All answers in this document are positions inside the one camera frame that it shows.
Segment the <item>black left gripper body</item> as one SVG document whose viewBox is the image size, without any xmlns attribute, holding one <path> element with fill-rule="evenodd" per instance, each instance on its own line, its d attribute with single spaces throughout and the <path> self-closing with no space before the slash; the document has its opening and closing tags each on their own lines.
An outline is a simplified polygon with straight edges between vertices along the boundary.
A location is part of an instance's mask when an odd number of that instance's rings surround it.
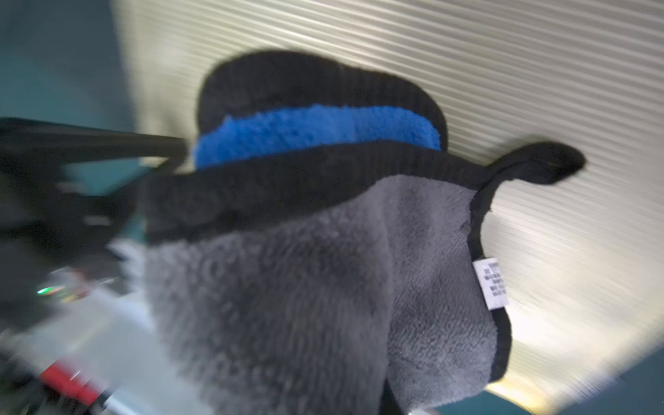
<svg viewBox="0 0 664 415">
<path fill-rule="evenodd" d="M 141 176 L 103 195 L 56 170 L 1 174 L 1 328 L 28 330 L 55 311 L 49 277 L 65 268 L 93 281 L 121 275 L 112 242 L 136 214 Z"/>
</svg>

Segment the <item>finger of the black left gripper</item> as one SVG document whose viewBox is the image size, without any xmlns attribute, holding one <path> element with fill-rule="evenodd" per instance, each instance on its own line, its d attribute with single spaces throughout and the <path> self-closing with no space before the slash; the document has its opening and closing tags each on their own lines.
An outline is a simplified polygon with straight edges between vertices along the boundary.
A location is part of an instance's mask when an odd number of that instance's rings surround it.
<svg viewBox="0 0 664 415">
<path fill-rule="evenodd" d="M 2 118 L 1 152 L 61 164 L 139 157 L 165 157 L 183 162 L 188 145 L 182 138 Z"/>
</svg>

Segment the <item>grey microfibre cloth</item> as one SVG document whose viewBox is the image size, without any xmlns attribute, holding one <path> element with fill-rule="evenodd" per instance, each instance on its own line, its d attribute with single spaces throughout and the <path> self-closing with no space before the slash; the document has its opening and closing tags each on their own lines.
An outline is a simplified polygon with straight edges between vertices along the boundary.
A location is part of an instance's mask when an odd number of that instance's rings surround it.
<svg viewBox="0 0 664 415">
<path fill-rule="evenodd" d="M 264 50 L 199 95 L 195 169 L 150 180 L 145 291 L 217 414 L 406 414 L 505 375 L 508 296 L 481 231 L 498 188 L 584 168 L 560 143 L 447 150 L 401 77 Z"/>
</svg>

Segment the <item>yellow mesh document bag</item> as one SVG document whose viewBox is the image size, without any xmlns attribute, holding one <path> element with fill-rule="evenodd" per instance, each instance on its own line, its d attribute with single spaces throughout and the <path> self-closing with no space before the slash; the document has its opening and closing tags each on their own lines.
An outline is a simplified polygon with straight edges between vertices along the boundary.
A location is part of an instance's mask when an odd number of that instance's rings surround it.
<svg viewBox="0 0 664 415">
<path fill-rule="evenodd" d="M 513 181 L 483 227 L 514 347 L 491 390 L 537 414 L 663 411 L 660 1 L 115 1 L 140 131 L 193 138 L 202 79 L 258 48 L 396 74 L 442 108 L 449 149 L 581 150 L 551 188 Z"/>
</svg>

